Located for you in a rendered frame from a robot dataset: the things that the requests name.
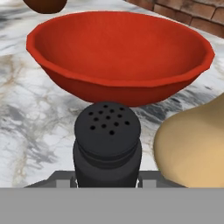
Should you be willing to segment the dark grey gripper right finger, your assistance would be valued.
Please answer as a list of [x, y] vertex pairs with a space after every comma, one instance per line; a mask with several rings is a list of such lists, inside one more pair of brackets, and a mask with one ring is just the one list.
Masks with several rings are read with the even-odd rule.
[[178, 188], [180, 184], [163, 177], [160, 171], [140, 171], [138, 175], [138, 188]]

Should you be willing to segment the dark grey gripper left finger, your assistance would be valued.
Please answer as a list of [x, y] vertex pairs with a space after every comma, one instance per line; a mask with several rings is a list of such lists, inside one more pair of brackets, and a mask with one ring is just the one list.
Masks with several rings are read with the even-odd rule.
[[75, 171], [55, 171], [48, 179], [33, 183], [30, 187], [76, 188]]

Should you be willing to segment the black shaker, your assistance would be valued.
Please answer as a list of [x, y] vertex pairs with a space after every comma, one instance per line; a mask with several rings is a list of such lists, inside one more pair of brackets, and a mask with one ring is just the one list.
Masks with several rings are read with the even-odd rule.
[[73, 162], [79, 187], [134, 187], [142, 159], [141, 125], [115, 102], [86, 107], [74, 125]]

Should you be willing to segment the tan rounded bottle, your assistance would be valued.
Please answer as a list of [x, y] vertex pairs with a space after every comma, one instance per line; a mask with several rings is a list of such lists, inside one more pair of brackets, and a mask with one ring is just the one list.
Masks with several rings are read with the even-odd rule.
[[224, 93], [166, 119], [153, 152], [166, 179], [186, 187], [224, 188]]

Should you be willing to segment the red mixing bowl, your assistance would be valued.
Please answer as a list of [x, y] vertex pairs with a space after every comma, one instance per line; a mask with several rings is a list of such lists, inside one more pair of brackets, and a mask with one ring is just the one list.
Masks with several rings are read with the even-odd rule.
[[171, 20], [125, 11], [86, 11], [38, 24], [26, 49], [51, 80], [86, 102], [130, 107], [161, 102], [211, 66], [214, 50]]

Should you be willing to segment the dark brown round object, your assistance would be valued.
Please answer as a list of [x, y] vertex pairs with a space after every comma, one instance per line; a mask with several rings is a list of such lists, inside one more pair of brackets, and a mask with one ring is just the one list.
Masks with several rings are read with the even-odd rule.
[[23, 0], [33, 11], [40, 14], [58, 13], [64, 9], [67, 0]]

